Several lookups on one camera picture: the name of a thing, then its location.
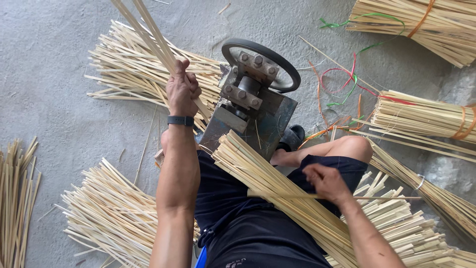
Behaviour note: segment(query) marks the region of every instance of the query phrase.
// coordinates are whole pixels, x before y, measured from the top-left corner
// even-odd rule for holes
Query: concrete floor
[[[221,43],[228,38],[244,38],[261,43],[288,59],[296,68],[318,64],[317,71],[336,67],[305,44],[298,35],[320,48],[340,64],[351,68],[352,52],[390,37],[319,29],[320,17],[329,22],[345,21],[353,6],[348,0],[233,1],[221,15],[228,0],[174,0],[165,5],[144,0],[164,36],[180,48],[217,60]],[[87,50],[92,50],[100,34],[106,34],[110,20],[126,22],[109,1],[16,1],[0,3],[0,144],[15,137],[29,143],[38,136],[37,168],[43,173],[33,210],[27,250],[27,267],[98,267],[102,253],[74,257],[85,247],[62,232],[66,219],[53,204],[61,204],[60,194],[70,184],[80,185],[81,170],[96,165],[102,157],[131,180],[136,176],[155,105],[138,101],[93,100],[86,92],[101,88],[84,74],[96,75],[88,66]],[[291,124],[306,130],[321,123],[316,102],[317,80],[310,70],[300,71],[301,87],[289,96],[299,102]],[[473,97],[475,69],[454,69],[449,63],[412,40],[398,37],[372,48],[357,59],[356,73],[377,88],[393,89],[428,99],[466,104]],[[327,86],[338,88],[345,76],[330,73]],[[340,102],[345,91],[321,95],[324,105]],[[358,93],[362,93],[363,114],[369,114],[375,97],[356,89],[347,103],[326,111],[329,117],[357,114]],[[158,170],[153,155],[159,133],[167,127],[167,112],[157,109],[147,144],[138,185],[153,195]],[[409,147],[380,143],[397,159],[415,171],[434,179],[441,187],[475,202],[474,165],[454,158],[422,153]],[[119,161],[119,155],[125,152]],[[431,210],[424,204],[427,216]],[[449,230],[450,244],[460,246]]]

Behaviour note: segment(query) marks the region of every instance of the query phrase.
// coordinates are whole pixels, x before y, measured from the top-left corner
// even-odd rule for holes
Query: black sandal
[[[296,151],[304,141],[304,134],[304,128],[298,124],[286,128],[276,150],[284,149],[286,152]]]

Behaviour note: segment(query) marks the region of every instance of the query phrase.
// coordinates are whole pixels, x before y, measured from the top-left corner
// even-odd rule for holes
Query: man
[[[177,61],[176,76],[167,84],[171,116],[197,113],[192,100],[201,90],[195,75],[185,73],[188,65]],[[295,132],[302,140],[303,134]],[[169,124],[161,144],[165,159],[150,268],[190,267],[194,217],[203,233],[199,246],[207,247],[208,268],[330,267],[311,235],[264,199],[247,197],[244,184],[213,164],[195,143],[192,126]],[[371,156],[364,138],[347,136],[294,152],[278,149],[271,164],[297,167],[288,178],[306,192],[318,192],[327,209],[346,217],[360,267],[403,268],[352,196]]]

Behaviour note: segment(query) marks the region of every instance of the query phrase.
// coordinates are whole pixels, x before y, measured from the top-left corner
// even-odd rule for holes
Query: man's left arm
[[[176,61],[176,75],[167,83],[170,115],[195,116],[192,99],[201,93],[189,62]],[[185,84],[185,77],[191,86]],[[191,126],[170,124],[164,163],[157,185],[157,234],[149,268],[188,268],[191,264],[195,199],[200,167]]]

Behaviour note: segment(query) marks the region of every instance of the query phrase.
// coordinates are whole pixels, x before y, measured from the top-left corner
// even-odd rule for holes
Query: black wristwatch
[[[184,124],[186,126],[193,126],[193,117],[191,116],[172,116],[169,115],[167,117],[167,125],[168,124]]]

